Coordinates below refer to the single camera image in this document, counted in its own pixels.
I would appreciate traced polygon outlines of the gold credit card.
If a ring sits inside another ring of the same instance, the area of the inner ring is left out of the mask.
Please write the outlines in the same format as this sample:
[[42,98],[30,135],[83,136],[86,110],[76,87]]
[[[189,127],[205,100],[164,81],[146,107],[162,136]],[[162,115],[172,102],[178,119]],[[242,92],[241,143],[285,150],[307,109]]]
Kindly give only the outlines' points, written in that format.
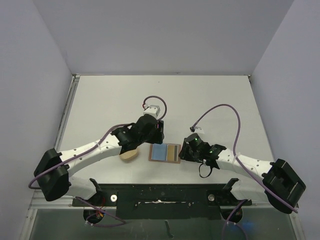
[[179,161],[179,144],[168,144],[166,149],[166,161],[169,163],[178,163]]

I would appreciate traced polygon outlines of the tan leather card holder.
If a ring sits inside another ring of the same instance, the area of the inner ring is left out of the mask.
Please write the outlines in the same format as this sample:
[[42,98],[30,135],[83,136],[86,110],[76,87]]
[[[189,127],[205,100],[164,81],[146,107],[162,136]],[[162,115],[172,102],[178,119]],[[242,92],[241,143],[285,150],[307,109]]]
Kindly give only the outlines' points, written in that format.
[[167,145],[168,144],[173,144],[173,143],[151,144],[148,160],[150,162],[180,164],[181,163],[180,157],[178,157],[178,163],[166,161]]

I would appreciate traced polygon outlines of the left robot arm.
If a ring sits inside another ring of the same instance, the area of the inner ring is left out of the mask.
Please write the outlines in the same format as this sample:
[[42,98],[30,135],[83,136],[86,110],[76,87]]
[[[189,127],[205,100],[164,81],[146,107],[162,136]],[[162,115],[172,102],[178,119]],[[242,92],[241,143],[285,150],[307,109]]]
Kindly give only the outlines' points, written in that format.
[[113,126],[99,140],[71,150],[47,150],[34,170],[34,181],[48,202],[62,196],[80,197],[88,204],[100,203],[102,193],[93,178],[76,177],[78,171],[109,157],[137,149],[144,143],[162,144],[164,122],[149,114],[137,122]]

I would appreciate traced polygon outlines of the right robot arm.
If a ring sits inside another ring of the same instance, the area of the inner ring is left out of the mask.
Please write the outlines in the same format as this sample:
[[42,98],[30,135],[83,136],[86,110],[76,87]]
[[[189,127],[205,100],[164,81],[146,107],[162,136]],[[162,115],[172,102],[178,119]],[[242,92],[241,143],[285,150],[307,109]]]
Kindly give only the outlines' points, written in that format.
[[269,202],[278,211],[291,214],[306,190],[306,185],[294,169],[283,159],[275,162],[251,158],[223,145],[209,144],[197,133],[183,140],[179,158],[209,166],[211,169],[237,173],[261,183],[262,189],[237,183],[222,192],[223,200],[230,205],[247,199]]

